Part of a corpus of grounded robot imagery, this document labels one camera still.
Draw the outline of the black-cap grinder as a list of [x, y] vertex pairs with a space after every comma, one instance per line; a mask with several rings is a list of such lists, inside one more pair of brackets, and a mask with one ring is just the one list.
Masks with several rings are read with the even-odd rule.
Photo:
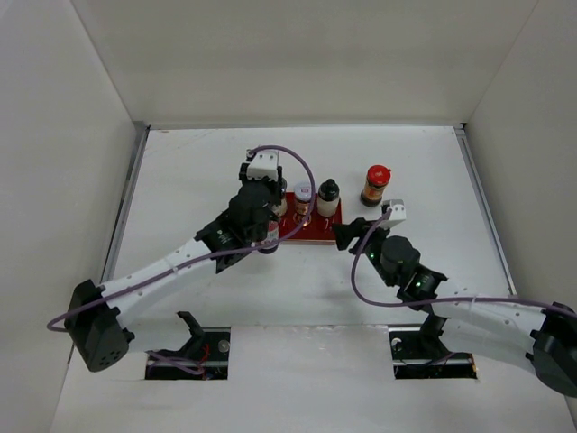
[[333, 179], [324, 181], [317, 192], [316, 209], [321, 217], [331, 217], [335, 214], [340, 202], [340, 189]]

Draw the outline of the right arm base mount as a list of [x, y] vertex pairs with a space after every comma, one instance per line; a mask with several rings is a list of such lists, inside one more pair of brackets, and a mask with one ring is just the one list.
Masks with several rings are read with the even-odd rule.
[[440, 341], [445, 320], [388, 328], [393, 373], [398, 380], [477, 379], [471, 354], [449, 351]]

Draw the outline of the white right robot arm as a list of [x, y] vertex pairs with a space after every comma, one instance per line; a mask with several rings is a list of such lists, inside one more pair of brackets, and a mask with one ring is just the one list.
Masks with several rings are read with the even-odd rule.
[[421, 264], [420, 252], [392, 235], [386, 216], [334, 226], [338, 250], [367, 257], [380, 279], [396, 289], [397, 308], [426, 313], [418, 346], [428, 356], [444, 351], [481, 355], [515, 365], [548, 388], [576, 395], [576, 313], [560, 302], [492, 298], [457, 287]]

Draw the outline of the white-lid spice jar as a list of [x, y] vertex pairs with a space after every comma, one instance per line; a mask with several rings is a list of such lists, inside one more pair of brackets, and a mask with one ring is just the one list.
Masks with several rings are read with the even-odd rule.
[[313, 197], [313, 189], [309, 181], [301, 181], [294, 187], [294, 221], [299, 224], [305, 220], [308, 224], [309, 217], [307, 213], [310, 209], [310, 201]]

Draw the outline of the soy sauce glass bottle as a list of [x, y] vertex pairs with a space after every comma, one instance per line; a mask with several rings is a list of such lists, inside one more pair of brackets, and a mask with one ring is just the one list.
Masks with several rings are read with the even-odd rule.
[[[272, 211], [278, 218], [281, 218], [287, 212], [287, 200], [286, 200], [286, 190], [287, 190], [287, 182], [284, 178], [280, 180], [280, 204], [274, 205], [272, 207]], [[277, 251], [278, 245], [272, 245], [272, 243], [279, 239], [279, 227], [280, 227], [280, 220], [278, 221], [270, 221], [269, 222], [269, 230], [267, 233], [267, 238], [261, 242], [261, 249], [259, 250], [260, 253], [263, 254], [271, 254]]]

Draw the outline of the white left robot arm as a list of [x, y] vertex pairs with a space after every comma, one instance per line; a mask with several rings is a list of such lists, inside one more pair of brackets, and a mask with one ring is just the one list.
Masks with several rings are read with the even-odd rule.
[[73, 291], [65, 331], [87, 369], [98, 373], [129, 351], [131, 324], [169, 295], [209, 279], [264, 242], [273, 206], [281, 200], [282, 168], [275, 152], [258, 152], [241, 165], [242, 186], [227, 209], [174, 252], [123, 278]]

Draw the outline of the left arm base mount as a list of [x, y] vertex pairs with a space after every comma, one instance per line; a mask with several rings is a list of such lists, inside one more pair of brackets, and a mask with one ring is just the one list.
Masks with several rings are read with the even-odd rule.
[[231, 328], [202, 327], [188, 311], [179, 311], [189, 332], [177, 349], [147, 353], [144, 379], [152, 381], [219, 381], [228, 378]]

